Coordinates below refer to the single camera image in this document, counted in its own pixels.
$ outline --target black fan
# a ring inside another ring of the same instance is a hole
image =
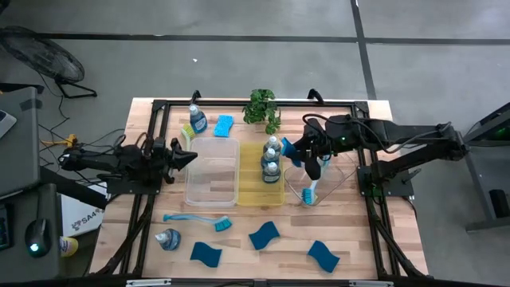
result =
[[[69,99],[97,96],[96,91],[75,83],[85,76],[83,65],[55,42],[41,39],[37,33],[19,26],[7,26],[0,30],[0,44],[19,61],[38,73],[55,80],[64,97]],[[70,96],[62,85],[72,85],[91,93]]]

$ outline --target wooden table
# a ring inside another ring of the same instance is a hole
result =
[[[127,119],[125,144],[132,144],[140,133],[147,130],[152,101],[151,98],[135,98]],[[391,120],[388,101],[368,101],[371,117]],[[200,136],[212,136],[218,115],[234,117],[230,136],[240,140],[267,140],[264,125],[248,125],[242,120],[239,107],[203,107],[209,121],[208,129]],[[303,133],[301,117],[306,112],[324,116],[347,114],[347,108],[282,108],[282,125],[278,136],[289,140],[299,139]],[[178,137],[180,128],[189,122],[186,107],[173,107],[170,113],[167,138]],[[380,159],[392,159],[397,155],[379,153]],[[351,156],[357,163],[357,155]],[[284,159],[284,166],[291,163]],[[184,203],[184,174],[176,174],[175,184],[163,184],[161,194],[156,197],[151,220],[147,254],[143,267],[144,277],[208,277],[208,278],[280,278],[280,279],[374,279],[374,254],[368,227],[367,209],[359,196],[356,176],[350,177],[333,191],[318,206],[303,206],[300,199],[287,187],[282,206],[235,206],[232,208],[204,208]],[[108,205],[92,259],[91,272],[104,266],[124,240],[133,202],[132,195],[121,195]],[[425,257],[414,213],[408,202],[401,198],[388,198],[388,209],[396,242],[415,266],[427,273]],[[145,202],[142,201],[140,213]],[[197,222],[165,222],[164,214],[193,213],[230,216],[233,226],[216,233],[212,227]],[[281,237],[273,239],[261,250],[253,249],[248,234],[257,231],[267,221],[274,221]],[[166,228],[174,228],[182,235],[176,251],[163,251],[154,239]],[[306,255],[315,240],[323,241],[330,251],[340,257],[334,273],[325,273],[315,260]],[[200,261],[190,261],[191,250],[196,242],[206,242],[222,249],[218,268],[209,268]],[[130,270],[138,253],[138,239],[133,245]],[[382,244],[386,270],[390,270],[386,244]]]

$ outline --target potted plant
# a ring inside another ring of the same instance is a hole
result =
[[[276,117],[277,103],[273,101],[274,92],[270,89],[254,89],[249,98],[249,104],[242,109],[245,113],[243,120],[247,124],[253,124],[263,122],[267,117],[265,133],[268,135],[275,133],[280,128],[281,111],[278,111],[278,117]]]

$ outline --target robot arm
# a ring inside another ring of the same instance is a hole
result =
[[[325,130],[316,118],[326,120]],[[400,126],[389,120],[355,119],[346,116],[307,114],[303,116],[303,137],[295,143],[284,140],[282,154],[304,168],[312,180],[320,178],[317,158],[337,156],[359,147],[370,151],[395,153],[406,144],[425,145],[390,162],[378,161],[371,165],[375,181],[395,177],[401,171],[434,159],[459,160],[467,149],[459,132],[450,123],[435,126]],[[394,150],[389,148],[399,144]]]
[[[59,157],[59,164],[66,171],[92,168],[109,172],[97,176],[108,183],[108,193],[146,194],[150,187],[161,183],[162,177],[173,183],[171,171],[180,171],[198,156],[196,152],[183,151],[176,138],[170,146],[171,149],[166,148],[164,140],[157,138],[147,139],[142,147],[117,145],[112,154],[71,147]]]

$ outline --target blue dish soap bottle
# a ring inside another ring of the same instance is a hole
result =
[[[270,136],[267,143],[264,145],[262,152],[266,152],[268,148],[272,148],[277,156],[280,156],[281,145],[278,143],[278,139],[275,136]]]
[[[207,128],[207,118],[204,112],[202,112],[196,104],[190,106],[190,124],[193,131],[200,133]]]
[[[155,235],[163,250],[176,250],[181,243],[181,234],[171,228]]]
[[[268,163],[262,172],[262,180],[265,183],[275,183],[280,179],[280,168],[276,163]]]
[[[262,169],[267,167],[268,164],[271,162],[276,163],[278,165],[280,164],[280,158],[272,148],[268,148],[268,150],[265,151],[264,155],[261,157]]]

